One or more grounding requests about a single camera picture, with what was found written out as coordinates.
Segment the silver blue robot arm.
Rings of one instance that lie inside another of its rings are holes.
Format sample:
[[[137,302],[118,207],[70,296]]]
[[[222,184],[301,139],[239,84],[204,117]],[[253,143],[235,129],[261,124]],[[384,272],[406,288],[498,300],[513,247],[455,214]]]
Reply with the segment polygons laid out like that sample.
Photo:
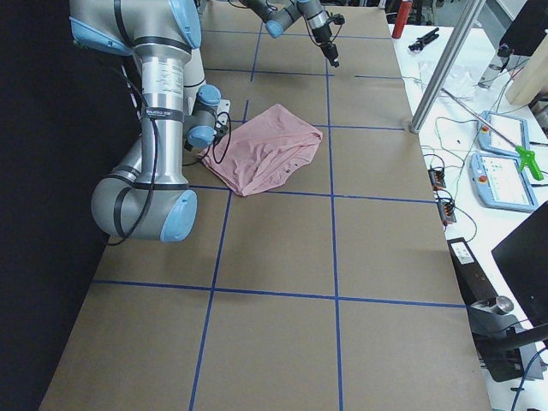
[[[133,58],[141,85],[141,133],[123,160],[95,187],[92,216],[121,240],[184,240],[197,194],[182,174],[183,148],[215,138],[221,93],[205,82],[201,27],[192,1],[72,1],[76,44]]]
[[[240,4],[251,9],[265,24],[266,31],[274,38],[280,37],[300,18],[305,22],[312,42],[320,48],[329,64],[337,68],[340,65],[339,53],[335,44],[336,35],[331,25],[341,28],[345,18],[341,14],[328,12],[320,1],[288,1],[285,6],[270,5],[263,0],[243,0]]]

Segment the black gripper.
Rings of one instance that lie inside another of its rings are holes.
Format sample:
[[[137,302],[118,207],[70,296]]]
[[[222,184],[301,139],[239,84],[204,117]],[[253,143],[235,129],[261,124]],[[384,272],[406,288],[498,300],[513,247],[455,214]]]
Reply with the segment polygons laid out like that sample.
[[[338,68],[339,54],[337,47],[331,41],[331,29],[328,24],[314,29],[314,40],[320,49],[327,54],[327,59],[333,68]]]

